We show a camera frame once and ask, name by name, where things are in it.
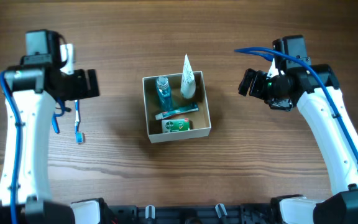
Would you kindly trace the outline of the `small blue item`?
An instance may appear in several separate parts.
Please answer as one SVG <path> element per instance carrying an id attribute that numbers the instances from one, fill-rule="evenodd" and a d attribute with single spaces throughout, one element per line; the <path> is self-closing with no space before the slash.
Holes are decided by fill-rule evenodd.
<path id="1" fill-rule="evenodd" d="M 79 131 L 81 116 L 80 116 L 80 101 L 75 100 L 75 141 L 77 144 L 84 143 L 84 135 Z"/>

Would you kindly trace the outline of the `blue liquid bottle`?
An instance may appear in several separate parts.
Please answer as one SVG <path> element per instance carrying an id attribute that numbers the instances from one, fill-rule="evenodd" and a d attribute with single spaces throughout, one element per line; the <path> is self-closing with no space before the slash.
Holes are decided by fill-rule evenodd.
<path id="1" fill-rule="evenodd" d="M 155 81 L 155 85 L 161 109 L 164 111 L 171 111 L 173 109 L 172 91 L 168 78 L 165 76 L 158 77 Z"/>

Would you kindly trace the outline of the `green soap packet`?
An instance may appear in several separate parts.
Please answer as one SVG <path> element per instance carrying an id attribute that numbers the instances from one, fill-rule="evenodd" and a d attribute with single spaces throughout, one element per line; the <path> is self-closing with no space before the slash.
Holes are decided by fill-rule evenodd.
<path id="1" fill-rule="evenodd" d="M 188 118 L 162 120 L 163 133 L 189 131 L 190 129 L 191 129 L 190 120 Z"/>

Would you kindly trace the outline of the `white lotion tube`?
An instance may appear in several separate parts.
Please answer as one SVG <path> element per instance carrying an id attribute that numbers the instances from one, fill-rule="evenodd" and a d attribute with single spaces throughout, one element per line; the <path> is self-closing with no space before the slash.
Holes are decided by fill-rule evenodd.
<path id="1" fill-rule="evenodd" d="M 188 55 L 185 55 L 183 72 L 181 78 L 181 95 L 185 99 L 191 99 L 195 95 L 196 82 L 193 69 L 191 67 Z"/>

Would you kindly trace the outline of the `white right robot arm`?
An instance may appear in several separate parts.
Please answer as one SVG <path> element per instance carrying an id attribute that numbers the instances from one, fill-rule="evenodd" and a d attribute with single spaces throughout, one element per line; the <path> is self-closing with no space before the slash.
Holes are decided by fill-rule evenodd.
<path id="1" fill-rule="evenodd" d="M 332 195 L 275 197 L 275 223 L 358 223 L 358 134 L 346 111 L 339 80 L 327 64 L 314 65 L 302 35 L 274 40 L 271 48 L 248 47 L 243 54 L 271 63 L 269 71 L 246 70 L 242 96 L 253 96 L 273 110 L 297 108 L 310 127 L 326 164 Z"/>

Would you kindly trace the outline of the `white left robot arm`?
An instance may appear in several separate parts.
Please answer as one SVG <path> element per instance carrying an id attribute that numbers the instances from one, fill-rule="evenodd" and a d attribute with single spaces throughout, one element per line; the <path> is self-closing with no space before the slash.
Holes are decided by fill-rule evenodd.
<path id="1" fill-rule="evenodd" d="M 73 47 L 58 32 L 33 30 L 25 40 L 20 63 L 0 75 L 7 108 L 0 223 L 101 223 L 99 200 L 52 200 L 47 164 L 49 134 L 65 102 L 99 95 L 96 72 L 73 68 Z"/>

